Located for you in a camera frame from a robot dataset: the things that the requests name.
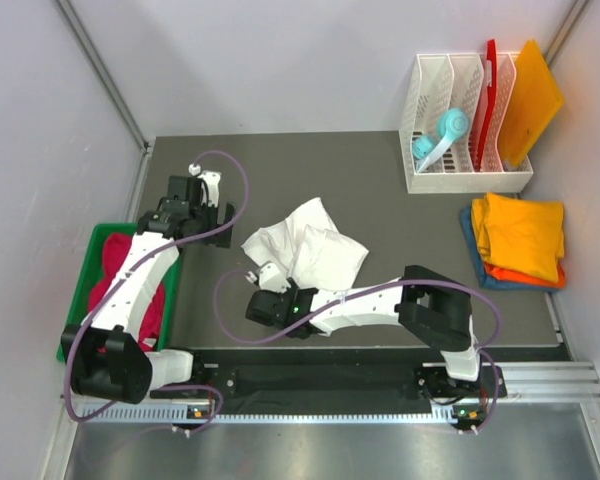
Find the white t-shirt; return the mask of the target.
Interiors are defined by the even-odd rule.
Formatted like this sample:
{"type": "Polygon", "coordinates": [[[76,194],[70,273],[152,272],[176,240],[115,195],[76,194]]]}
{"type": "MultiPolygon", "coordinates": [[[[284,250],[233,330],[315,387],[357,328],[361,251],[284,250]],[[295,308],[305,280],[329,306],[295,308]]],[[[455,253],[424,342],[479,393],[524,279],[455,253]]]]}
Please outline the white t-shirt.
{"type": "Polygon", "coordinates": [[[314,197],[281,222],[258,229],[243,244],[258,266],[274,263],[301,288],[353,287],[369,250],[339,232],[322,199],[314,197]]]}

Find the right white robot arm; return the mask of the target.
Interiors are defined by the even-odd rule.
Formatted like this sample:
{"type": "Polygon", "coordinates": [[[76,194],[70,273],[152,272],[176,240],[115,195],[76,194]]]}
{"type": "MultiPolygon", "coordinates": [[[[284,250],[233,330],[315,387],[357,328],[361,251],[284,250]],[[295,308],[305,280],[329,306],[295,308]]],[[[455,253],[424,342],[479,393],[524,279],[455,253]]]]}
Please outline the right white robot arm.
{"type": "Polygon", "coordinates": [[[463,285],[419,265],[367,289],[302,288],[277,268],[261,269],[246,318],[306,339],[354,327],[403,327],[441,353],[449,388],[467,396],[484,380],[473,332],[471,296],[463,285]]]}

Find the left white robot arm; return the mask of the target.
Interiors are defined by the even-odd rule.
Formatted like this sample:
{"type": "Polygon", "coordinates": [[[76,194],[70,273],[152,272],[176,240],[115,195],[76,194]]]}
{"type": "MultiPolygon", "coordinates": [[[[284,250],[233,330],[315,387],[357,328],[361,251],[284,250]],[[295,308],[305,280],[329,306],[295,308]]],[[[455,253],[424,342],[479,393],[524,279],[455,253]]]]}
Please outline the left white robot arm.
{"type": "Polygon", "coordinates": [[[162,279],[177,262],[178,240],[193,236],[227,248],[226,224],[235,207],[227,204],[218,217],[221,175],[196,169],[191,176],[172,176],[166,196],[155,210],[140,217],[130,250],[107,289],[103,305],[81,324],[68,325],[61,348],[70,372],[67,393],[140,403],[150,392],[173,384],[185,396],[206,387],[207,374],[194,354],[163,349],[145,352],[140,330],[162,279]]]}

